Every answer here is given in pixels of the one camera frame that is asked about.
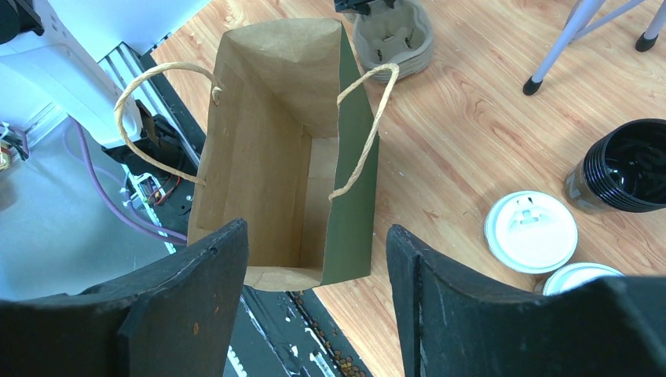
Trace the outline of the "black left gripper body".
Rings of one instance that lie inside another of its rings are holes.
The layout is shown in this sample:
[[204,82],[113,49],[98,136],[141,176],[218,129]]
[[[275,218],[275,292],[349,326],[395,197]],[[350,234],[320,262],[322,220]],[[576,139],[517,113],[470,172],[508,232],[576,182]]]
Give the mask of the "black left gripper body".
[[334,0],[335,12],[371,15],[373,11],[393,9],[397,0]]

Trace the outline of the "white single cup lid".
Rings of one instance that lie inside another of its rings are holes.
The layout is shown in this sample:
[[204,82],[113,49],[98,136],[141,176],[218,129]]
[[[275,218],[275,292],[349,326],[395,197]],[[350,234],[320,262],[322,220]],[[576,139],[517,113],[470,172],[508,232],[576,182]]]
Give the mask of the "white single cup lid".
[[623,276],[613,267],[593,262],[575,262],[557,269],[546,280],[535,287],[542,295],[559,295],[592,280],[605,276]]

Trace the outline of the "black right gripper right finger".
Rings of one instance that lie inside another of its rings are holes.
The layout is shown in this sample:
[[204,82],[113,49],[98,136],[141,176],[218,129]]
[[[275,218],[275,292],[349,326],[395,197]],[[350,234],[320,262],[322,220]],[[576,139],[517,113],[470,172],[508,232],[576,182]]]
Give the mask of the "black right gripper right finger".
[[523,291],[434,250],[401,225],[386,260],[407,376],[662,376],[665,279],[602,277]]

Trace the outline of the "green paper bag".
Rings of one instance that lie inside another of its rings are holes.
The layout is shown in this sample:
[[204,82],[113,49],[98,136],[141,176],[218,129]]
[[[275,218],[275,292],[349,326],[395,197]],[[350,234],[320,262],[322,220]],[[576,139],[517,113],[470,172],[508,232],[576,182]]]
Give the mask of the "green paper bag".
[[[210,83],[206,140],[195,174],[138,148],[123,125],[126,103],[147,79],[193,71]],[[221,37],[213,69],[164,63],[133,79],[114,107],[126,146],[146,163],[194,185],[188,242],[226,222],[247,222],[245,284],[300,291],[371,272],[379,123],[396,64],[377,108],[364,90],[340,20],[294,18],[238,27]]]

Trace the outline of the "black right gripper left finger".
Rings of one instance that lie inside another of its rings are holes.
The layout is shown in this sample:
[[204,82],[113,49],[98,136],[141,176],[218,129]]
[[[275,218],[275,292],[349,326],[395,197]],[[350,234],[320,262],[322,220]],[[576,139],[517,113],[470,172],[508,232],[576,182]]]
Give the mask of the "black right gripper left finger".
[[77,295],[1,303],[4,376],[220,376],[248,263],[236,219]]

